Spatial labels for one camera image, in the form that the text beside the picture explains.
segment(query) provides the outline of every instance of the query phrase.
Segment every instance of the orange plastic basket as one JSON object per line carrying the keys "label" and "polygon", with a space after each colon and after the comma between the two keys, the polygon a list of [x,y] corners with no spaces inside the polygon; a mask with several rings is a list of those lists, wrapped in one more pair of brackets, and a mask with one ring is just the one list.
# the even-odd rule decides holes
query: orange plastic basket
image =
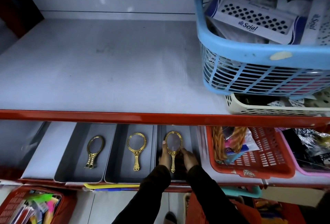
{"label": "orange plastic basket", "polygon": [[50,190],[35,186],[21,186],[9,193],[4,202],[0,206],[0,224],[6,224],[21,201],[30,192],[30,190],[38,190],[45,193],[57,194],[61,196],[57,210],[54,214],[51,224],[68,224],[75,209],[77,198],[75,191],[69,190]]}
{"label": "orange plastic basket", "polygon": [[295,166],[281,135],[276,133],[274,128],[250,127],[249,129],[260,150],[246,152],[233,163],[226,165],[215,161],[212,129],[211,126],[206,127],[212,168],[219,173],[238,174],[249,178],[293,177]]}

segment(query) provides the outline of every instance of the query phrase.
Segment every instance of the pink plastic basket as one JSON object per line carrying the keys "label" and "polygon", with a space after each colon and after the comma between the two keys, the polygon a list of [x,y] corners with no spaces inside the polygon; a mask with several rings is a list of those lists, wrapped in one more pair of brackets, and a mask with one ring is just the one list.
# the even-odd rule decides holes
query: pink plastic basket
{"label": "pink plastic basket", "polygon": [[282,137],[283,142],[285,143],[285,145],[287,147],[287,150],[289,151],[289,153],[292,157],[293,163],[294,163],[294,165],[296,167],[296,170],[298,172],[300,172],[301,174],[306,175],[306,176],[327,176],[327,177],[330,177],[330,172],[324,172],[323,170],[317,170],[317,169],[308,169],[308,171],[306,171],[306,170],[304,170],[304,168],[301,168],[299,166],[299,164],[297,163],[296,158],[294,157],[293,152],[291,151],[291,148],[290,148],[286,138],[282,134],[282,132],[277,132],[276,134],[279,134]]}

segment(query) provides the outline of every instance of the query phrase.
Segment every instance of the foot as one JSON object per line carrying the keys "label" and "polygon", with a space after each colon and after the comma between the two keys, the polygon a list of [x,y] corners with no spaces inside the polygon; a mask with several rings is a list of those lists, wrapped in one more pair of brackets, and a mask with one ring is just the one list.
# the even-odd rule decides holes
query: foot
{"label": "foot", "polygon": [[164,224],[178,224],[177,218],[175,217],[174,213],[167,212],[164,219]]}

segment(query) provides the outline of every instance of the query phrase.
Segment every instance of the white floor tile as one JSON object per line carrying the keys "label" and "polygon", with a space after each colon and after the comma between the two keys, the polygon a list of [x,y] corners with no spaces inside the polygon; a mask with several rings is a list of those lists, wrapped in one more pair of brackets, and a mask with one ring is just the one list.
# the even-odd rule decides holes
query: white floor tile
{"label": "white floor tile", "polygon": [[169,193],[170,211],[177,217],[178,224],[184,224],[185,193]]}
{"label": "white floor tile", "polygon": [[[126,207],[136,192],[97,192],[93,202],[92,211],[88,224],[110,224],[117,215]],[[164,217],[169,211],[169,195],[163,193],[160,210],[157,215],[156,224],[163,224]]]}
{"label": "white floor tile", "polygon": [[77,205],[69,224],[88,224],[95,194],[93,192],[77,192]]}

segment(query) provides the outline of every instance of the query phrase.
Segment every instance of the black sleeve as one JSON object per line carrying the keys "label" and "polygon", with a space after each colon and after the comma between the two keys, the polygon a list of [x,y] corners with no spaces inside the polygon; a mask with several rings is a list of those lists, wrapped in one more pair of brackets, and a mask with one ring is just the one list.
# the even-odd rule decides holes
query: black sleeve
{"label": "black sleeve", "polygon": [[189,170],[187,182],[195,193],[210,224],[249,224],[234,204],[229,201],[216,181],[212,180],[200,165],[193,166]]}
{"label": "black sleeve", "polygon": [[171,183],[171,175],[167,167],[158,165],[143,179],[139,191],[131,199],[113,221],[119,223],[146,223],[153,224],[160,208],[162,193]]}

